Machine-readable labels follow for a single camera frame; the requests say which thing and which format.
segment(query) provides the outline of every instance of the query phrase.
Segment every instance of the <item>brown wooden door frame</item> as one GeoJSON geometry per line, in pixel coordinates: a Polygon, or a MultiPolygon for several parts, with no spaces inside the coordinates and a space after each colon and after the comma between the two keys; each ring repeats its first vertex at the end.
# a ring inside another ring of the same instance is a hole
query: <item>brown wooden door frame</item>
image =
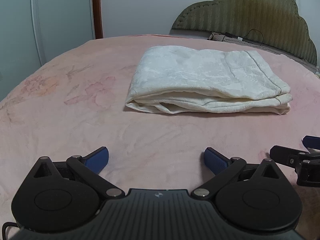
{"type": "Polygon", "coordinates": [[[92,11],[96,39],[103,39],[101,0],[92,0],[92,11]]]}

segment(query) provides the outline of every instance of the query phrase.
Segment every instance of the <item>folded white fabric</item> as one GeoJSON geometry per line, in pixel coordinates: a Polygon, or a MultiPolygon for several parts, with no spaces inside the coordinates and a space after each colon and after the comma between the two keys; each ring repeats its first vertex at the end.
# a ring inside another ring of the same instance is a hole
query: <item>folded white fabric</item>
{"type": "Polygon", "coordinates": [[[147,113],[289,112],[290,87],[255,50],[156,46],[143,55],[126,106],[147,113]]]}

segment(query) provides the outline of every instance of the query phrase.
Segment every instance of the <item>ribbed gray panel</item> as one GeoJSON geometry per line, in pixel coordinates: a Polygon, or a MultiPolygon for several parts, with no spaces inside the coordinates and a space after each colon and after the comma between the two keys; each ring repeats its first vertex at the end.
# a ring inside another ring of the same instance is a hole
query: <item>ribbed gray panel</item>
{"type": "Polygon", "coordinates": [[[12,240],[301,240],[294,231],[255,236],[228,225],[212,204],[189,197],[186,190],[132,189],[124,199],[109,200],[88,224],[65,233],[28,230],[12,240]]]}

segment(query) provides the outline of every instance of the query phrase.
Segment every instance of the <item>silver screw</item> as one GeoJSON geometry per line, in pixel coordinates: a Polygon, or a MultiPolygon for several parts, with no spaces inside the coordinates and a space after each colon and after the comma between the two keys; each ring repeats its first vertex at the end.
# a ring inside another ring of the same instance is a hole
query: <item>silver screw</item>
{"type": "Polygon", "coordinates": [[[120,196],[122,191],[118,188],[110,188],[106,191],[106,194],[110,197],[118,197],[120,196]]]}
{"type": "Polygon", "coordinates": [[[209,195],[209,190],[205,189],[205,188],[197,188],[193,191],[193,193],[196,195],[196,196],[199,196],[199,197],[205,197],[207,195],[209,195]]]}

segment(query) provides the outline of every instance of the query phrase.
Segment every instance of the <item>pink bedsheet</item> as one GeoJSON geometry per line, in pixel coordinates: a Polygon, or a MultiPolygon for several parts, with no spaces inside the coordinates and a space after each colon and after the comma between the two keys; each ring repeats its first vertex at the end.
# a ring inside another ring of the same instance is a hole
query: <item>pink bedsheet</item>
{"type": "MultiPolygon", "coordinates": [[[[212,177],[200,159],[206,147],[259,163],[273,145],[305,150],[305,135],[320,136],[320,80],[286,56],[258,49],[292,89],[288,114],[161,115],[125,108],[136,65],[156,45],[248,50],[224,42],[130,36],[89,41],[45,64],[0,103],[1,224],[14,221],[12,198],[40,156],[63,161],[106,146],[109,164],[100,175],[123,190],[192,190],[212,177]]],[[[307,239],[320,236],[320,189],[298,187],[294,170],[281,169],[303,201],[298,232],[307,239]]]]}

